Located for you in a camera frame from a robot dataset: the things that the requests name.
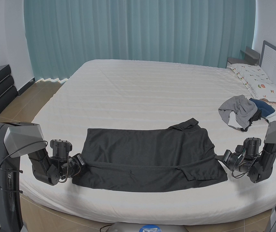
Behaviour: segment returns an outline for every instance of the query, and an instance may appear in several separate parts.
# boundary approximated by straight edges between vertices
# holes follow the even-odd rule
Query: pillow
[[[235,72],[255,99],[276,102],[276,86],[260,66],[232,64],[228,68]]]

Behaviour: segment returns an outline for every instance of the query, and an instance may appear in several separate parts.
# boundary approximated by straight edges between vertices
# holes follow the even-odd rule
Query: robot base
[[[157,225],[158,229],[142,229],[145,224],[117,222],[113,224],[107,232],[188,232],[184,226],[180,225]]]

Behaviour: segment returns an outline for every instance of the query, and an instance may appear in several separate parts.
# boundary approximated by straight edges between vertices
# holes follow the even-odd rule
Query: baseboard
[[[35,83],[35,78],[30,80],[28,83],[26,83],[22,88],[18,90],[18,96],[23,94],[30,86],[32,86]]]

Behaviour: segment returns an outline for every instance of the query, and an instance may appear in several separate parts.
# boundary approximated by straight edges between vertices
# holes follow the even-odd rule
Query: blue round logo
[[[139,230],[139,232],[162,232],[162,230],[156,225],[148,224],[148,225],[143,226]]]

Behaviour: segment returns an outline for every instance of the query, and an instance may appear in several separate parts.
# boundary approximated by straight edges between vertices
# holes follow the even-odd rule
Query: white bed sheet
[[[88,128],[163,129],[192,117],[206,128],[218,155],[234,151],[247,137],[262,140],[267,122],[248,132],[228,127],[217,111],[234,95],[251,95],[230,69],[176,63],[93,60],[82,65],[40,110],[33,122],[45,139],[68,140],[70,155],[82,151]],[[49,155],[52,150],[47,147]],[[99,222],[214,224],[247,218],[276,203],[276,160],[269,179],[247,176],[204,188],[164,193],[91,189],[67,181],[37,181],[27,156],[21,157],[20,188],[37,203]]]

